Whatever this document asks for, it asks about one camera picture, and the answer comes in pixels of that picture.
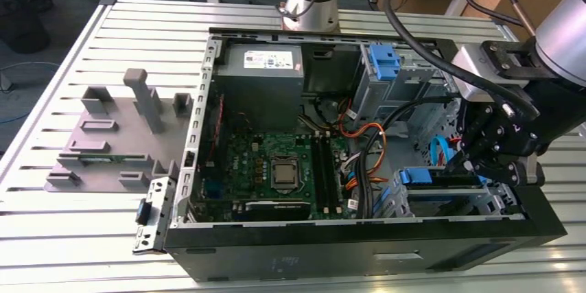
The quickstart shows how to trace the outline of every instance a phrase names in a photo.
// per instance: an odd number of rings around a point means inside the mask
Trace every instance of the blue latch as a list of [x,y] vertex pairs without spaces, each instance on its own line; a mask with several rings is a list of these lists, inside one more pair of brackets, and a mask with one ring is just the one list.
[[427,168],[406,168],[399,172],[403,184],[429,185],[433,183],[431,174]]
[[370,58],[379,80],[395,80],[401,70],[401,58],[391,45],[370,45]]

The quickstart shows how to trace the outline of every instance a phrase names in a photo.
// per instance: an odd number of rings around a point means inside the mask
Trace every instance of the cpu socket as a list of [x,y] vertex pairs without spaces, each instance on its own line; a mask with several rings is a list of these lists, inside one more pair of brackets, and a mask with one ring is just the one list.
[[289,194],[299,187],[299,161],[297,156],[271,158],[271,188],[281,194]]

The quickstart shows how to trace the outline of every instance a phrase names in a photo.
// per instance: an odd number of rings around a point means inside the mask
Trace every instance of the blue cable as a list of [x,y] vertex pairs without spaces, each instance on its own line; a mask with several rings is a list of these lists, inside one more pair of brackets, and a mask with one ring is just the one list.
[[19,119],[23,119],[23,118],[27,117],[30,114],[31,114],[31,113],[26,113],[26,114],[24,114],[23,116],[20,116],[20,117],[16,117],[16,118],[12,118],[12,119],[4,119],[4,120],[0,120],[0,124],[11,123],[12,121],[16,121],[16,120],[19,120]]
[[439,144],[439,147],[442,147],[443,155],[446,157],[446,162],[449,162],[451,157],[454,157],[454,150],[447,145],[446,138],[441,137],[439,135],[435,136],[431,139],[431,146],[430,146],[430,158],[431,158],[431,165],[433,166],[435,166],[438,164],[438,144]]

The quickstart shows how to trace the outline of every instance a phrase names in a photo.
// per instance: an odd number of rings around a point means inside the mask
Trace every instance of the metal bracket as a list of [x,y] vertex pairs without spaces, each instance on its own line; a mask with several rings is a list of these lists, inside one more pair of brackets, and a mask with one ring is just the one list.
[[177,183],[170,177],[150,182],[148,194],[140,201],[136,212],[139,230],[132,249],[134,255],[167,253],[163,250],[163,243],[174,208],[175,188]]

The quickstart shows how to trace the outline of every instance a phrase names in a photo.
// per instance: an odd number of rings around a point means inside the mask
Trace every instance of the floor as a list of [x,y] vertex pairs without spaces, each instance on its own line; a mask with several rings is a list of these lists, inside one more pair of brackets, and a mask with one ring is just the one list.
[[[275,5],[281,1],[285,0],[223,0],[226,3],[254,3],[259,5]],[[39,15],[51,35],[50,47],[35,54],[22,55],[11,51],[0,42],[0,68],[31,61],[60,64],[92,15],[98,2],[99,0],[54,0],[54,8]],[[339,0],[339,7],[370,10],[367,0]],[[15,87],[11,93],[0,93],[0,157],[24,121],[24,118],[12,119],[27,115],[32,109],[54,72],[55,68],[51,65],[23,65],[3,71]]]

